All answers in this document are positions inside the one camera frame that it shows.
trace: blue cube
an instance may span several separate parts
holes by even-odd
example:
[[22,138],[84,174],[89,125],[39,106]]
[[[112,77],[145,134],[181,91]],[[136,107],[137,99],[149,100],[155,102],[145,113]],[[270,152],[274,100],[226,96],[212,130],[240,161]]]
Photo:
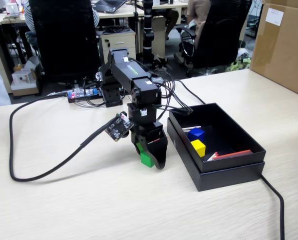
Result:
[[188,139],[190,140],[190,142],[193,142],[195,140],[200,140],[201,142],[203,142],[204,131],[195,127],[194,129],[188,132]]

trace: laptop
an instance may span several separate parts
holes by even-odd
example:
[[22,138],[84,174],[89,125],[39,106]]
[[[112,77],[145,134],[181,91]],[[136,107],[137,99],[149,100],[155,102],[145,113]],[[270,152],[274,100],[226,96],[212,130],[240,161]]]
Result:
[[94,6],[93,9],[99,13],[112,14],[117,11],[126,0],[99,0]]

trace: sticker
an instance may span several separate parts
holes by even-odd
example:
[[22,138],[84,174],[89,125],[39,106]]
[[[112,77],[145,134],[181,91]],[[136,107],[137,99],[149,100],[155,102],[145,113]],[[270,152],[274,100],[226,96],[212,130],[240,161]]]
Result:
[[140,110],[140,112],[141,112],[141,117],[148,115],[148,110],[147,109],[142,109],[142,110]]
[[280,26],[283,15],[284,15],[284,12],[269,8],[268,15],[265,21],[267,21],[268,23],[272,23],[276,26]]
[[130,122],[129,118],[128,118],[126,115],[124,115],[123,113],[121,113],[121,118],[122,118],[126,123],[129,123],[129,122]]

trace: black box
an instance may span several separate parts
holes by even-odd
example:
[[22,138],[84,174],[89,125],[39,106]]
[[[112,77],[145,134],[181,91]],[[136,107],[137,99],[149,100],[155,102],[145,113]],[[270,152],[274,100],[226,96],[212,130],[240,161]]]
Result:
[[[254,181],[264,168],[266,151],[216,103],[192,106],[193,113],[183,116],[170,112],[168,134],[198,191]],[[204,157],[199,157],[182,128],[201,126],[205,131]],[[219,155],[251,150],[245,156],[207,161]]]

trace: white stick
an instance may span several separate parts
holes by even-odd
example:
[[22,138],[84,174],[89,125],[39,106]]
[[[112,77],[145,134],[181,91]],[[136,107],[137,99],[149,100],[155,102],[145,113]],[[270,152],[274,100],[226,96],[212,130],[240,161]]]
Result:
[[198,128],[198,129],[199,129],[200,127],[201,127],[201,126],[185,127],[185,128],[183,128],[182,130],[183,130],[183,131],[185,131],[185,130],[192,130],[192,129],[194,129],[194,128]]
[[216,156],[216,154],[214,153],[208,160],[207,160],[207,162],[208,161],[212,161],[213,160],[213,158]]

